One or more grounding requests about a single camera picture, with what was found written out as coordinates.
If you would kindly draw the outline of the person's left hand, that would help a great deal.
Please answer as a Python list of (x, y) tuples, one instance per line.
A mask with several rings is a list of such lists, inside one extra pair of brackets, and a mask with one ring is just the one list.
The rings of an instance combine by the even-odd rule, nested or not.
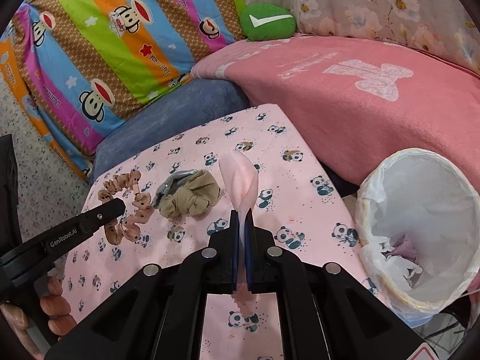
[[(60, 281), (56, 277), (49, 276), (46, 286), (48, 294), (39, 299), (39, 304), (42, 311), (49, 318), (49, 330), (61, 340), (77, 326), (77, 322), (71, 315), (70, 304), (63, 297), (63, 288)], [(37, 360), (44, 359), (45, 355), (27, 334), (29, 317), (24, 311), (10, 303), (6, 303), (1, 305), (1, 312), (30, 357)]]

